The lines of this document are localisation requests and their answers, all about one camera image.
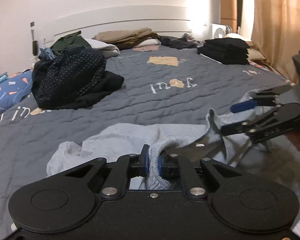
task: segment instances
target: bed frame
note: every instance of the bed frame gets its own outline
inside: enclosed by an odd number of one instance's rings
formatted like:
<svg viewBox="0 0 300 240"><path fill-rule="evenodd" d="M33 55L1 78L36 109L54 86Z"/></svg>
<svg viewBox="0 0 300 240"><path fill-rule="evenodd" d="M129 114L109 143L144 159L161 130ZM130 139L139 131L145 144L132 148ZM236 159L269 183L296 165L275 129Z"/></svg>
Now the bed frame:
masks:
<svg viewBox="0 0 300 240"><path fill-rule="evenodd" d="M47 23L42 30L42 44L81 30L82 36L92 38L99 32L151 28L160 35L181 37L191 33L188 8L165 5L120 6L81 12Z"/></svg>

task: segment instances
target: folded khaki clothes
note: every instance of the folded khaki clothes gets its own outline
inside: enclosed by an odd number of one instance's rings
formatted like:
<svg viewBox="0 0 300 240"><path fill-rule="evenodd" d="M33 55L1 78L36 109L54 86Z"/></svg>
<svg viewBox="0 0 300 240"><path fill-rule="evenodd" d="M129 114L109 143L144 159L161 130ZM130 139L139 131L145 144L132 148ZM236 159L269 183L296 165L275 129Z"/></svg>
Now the folded khaki clothes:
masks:
<svg viewBox="0 0 300 240"><path fill-rule="evenodd" d="M108 31L98 33L93 37L94 40L113 44L119 48L131 49L148 38L158 39L159 35L149 28L142 28L132 31Z"/></svg>

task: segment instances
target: beige patch on quilt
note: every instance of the beige patch on quilt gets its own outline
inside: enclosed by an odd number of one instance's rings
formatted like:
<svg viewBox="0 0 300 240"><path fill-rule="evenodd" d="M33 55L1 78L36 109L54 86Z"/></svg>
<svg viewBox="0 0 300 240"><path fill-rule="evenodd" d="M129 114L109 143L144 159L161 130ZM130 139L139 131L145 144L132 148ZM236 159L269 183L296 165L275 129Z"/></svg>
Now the beige patch on quilt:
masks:
<svg viewBox="0 0 300 240"><path fill-rule="evenodd" d="M148 51L148 50L158 50L158 49L159 49L159 45L149 45L140 48L133 48L133 50L136 51Z"/></svg>
<svg viewBox="0 0 300 240"><path fill-rule="evenodd" d="M169 83L170 83L170 86L177 87L177 88L184 88L184 86L185 86L185 84L182 81L175 79L175 78L171 79Z"/></svg>
<svg viewBox="0 0 300 240"><path fill-rule="evenodd" d="M179 65L177 57L150 57L148 63L170 65L170 66Z"/></svg>
<svg viewBox="0 0 300 240"><path fill-rule="evenodd" d="M40 114L42 112L42 109L41 108L36 108L34 109L30 114L31 115L36 115L36 114Z"/></svg>

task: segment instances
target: gray quilt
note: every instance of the gray quilt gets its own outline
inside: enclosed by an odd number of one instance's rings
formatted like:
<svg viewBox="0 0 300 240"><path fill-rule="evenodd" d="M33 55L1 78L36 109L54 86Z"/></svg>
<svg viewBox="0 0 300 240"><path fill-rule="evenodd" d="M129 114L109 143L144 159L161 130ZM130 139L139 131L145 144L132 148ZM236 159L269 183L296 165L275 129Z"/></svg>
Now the gray quilt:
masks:
<svg viewBox="0 0 300 240"><path fill-rule="evenodd" d="M147 63L150 56L177 57L178 66ZM275 73L222 65L196 49L125 50L109 58L106 69L122 75L124 86L90 109L34 111L37 105L30 96L0 117L0 238L11 232L10 196L47 176L47 163L60 143L80 145L116 123L205 124L209 108L225 114L247 90L285 84Z"/></svg>

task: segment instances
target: blue gripper pad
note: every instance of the blue gripper pad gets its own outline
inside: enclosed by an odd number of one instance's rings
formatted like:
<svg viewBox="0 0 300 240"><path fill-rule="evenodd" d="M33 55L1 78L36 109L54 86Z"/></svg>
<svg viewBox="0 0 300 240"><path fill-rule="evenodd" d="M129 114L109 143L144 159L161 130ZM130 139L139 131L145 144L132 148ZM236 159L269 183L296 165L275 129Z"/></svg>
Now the blue gripper pad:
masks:
<svg viewBox="0 0 300 240"><path fill-rule="evenodd" d="M241 102L241 103L232 105L230 107L230 111L232 113L239 113L239 112L243 112L243 111L246 111L246 110L253 109L256 106L258 106L258 101L256 101L256 100L249 100L249 101L245 101L245 102Z"/></svg>

